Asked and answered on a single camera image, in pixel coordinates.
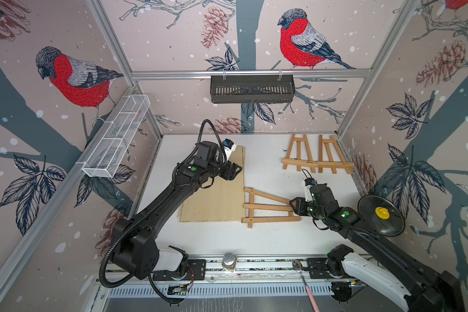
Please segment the plywood board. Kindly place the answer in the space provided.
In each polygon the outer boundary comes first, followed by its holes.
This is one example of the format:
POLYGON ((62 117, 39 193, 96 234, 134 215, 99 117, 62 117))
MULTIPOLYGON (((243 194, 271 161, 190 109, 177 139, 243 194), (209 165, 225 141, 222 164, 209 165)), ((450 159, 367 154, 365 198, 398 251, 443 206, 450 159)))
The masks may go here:
POLYGON ((199 189, 179 210, 180 222, 237 222, 245 217, 244 172, 233 181, 215 178, 213 186, 199 189))

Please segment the wooden easel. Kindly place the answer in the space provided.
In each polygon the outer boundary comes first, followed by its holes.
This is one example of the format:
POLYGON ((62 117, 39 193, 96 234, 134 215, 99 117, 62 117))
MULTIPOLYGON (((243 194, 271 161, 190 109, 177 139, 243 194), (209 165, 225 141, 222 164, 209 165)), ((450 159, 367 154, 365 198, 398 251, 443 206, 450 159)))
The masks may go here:
POLYGON ((332 174, 337 174, 339 170, 344 170, 351 175, 355 165, 347 161, 337 139, 333 135, 329 137, 319 135, 318 137, 318 163, 324 165, 318 167, 318 173, 321 174, 327 170, 332 174))
POLYGON ((290 159, 294 156, 294 159, 303 161, 302 153, 307 156, 307 161, 313 161, 311 147, 307 134, 297 135, 296 133, 291 135, 289 146, 286 151, 286 158, 290 159))
POLYGON ((275 196, 266 192, 258 191, 254 188, 245 187, 244 192, 248 194, 248 201, 243 207, 246 210, 246 216, 241 219, 248 228, 253 228, 258 223, 278 223, 278 222, 300 222, 301 217, 295 215, 292 207, 289 205, 289 199, 275 196), (260 197, 271 201, 270 204, 257 204, 256 198, 260 197), (285 213, 285 215, 261 215, 256 216, 256 211, 285 213))

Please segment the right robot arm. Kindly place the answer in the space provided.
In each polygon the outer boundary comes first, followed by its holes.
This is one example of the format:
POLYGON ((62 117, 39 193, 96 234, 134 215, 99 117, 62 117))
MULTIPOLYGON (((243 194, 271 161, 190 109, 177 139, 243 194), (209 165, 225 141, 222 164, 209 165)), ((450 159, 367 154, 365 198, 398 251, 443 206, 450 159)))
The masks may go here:
POLYGON ((375 266, 341 244, 328 253, 331 275, 357 278, 403 311, 465 311, 460 281, 417 261, 371 227, 350 207, 341 207, 326 184, 308 185, 290 201, 293 212, 324 223, 378 261, 375 266))

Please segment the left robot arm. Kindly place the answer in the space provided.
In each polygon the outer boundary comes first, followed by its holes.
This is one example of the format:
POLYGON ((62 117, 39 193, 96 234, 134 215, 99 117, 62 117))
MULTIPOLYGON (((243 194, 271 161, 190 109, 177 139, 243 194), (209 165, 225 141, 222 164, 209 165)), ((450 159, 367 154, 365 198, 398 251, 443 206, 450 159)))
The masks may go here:
POLYGON ((161 250, 155 240, 181 204, 206 188, 208 180, 232 181, 241 173, 243 168, 229 160, 235 149, 236 145, 228 139, 220 144, 197 143, 190 156, 175 167, 168 187, 151 204, 131 219, 120 219, 114 224, 110 247, 101 262, 100 279, 105 278, 108 263, 141 280, 158 271, 183 277, 188 269, 188 253, 173 246, 161 250))

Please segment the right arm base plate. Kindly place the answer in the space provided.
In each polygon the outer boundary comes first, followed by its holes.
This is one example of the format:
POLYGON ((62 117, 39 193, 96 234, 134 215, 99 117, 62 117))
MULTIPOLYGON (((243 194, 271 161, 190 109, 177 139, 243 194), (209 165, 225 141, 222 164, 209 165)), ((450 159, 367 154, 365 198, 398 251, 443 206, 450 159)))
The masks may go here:
POLYGON ((307 267, 305 268, 306 272, 309 272, 310 278, 313 279, 333 279, 333 280, 356 280, 347 274, 343 275, 333 275, 328 269, 328 258, 327 257, 311 257, 306 259, 307 267))

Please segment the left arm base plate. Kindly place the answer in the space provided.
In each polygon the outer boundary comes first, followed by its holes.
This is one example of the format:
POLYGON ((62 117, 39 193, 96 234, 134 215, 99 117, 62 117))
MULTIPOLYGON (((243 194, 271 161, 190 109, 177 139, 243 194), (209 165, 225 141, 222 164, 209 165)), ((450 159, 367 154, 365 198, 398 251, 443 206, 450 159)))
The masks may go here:
POLYGON ((152 278, 153 281, 158 282, 202 281, 205 278, 205 271, 205 259, 189 259, 187 262, 182 261, 175 271, 162 270, 154 272, 152 278))

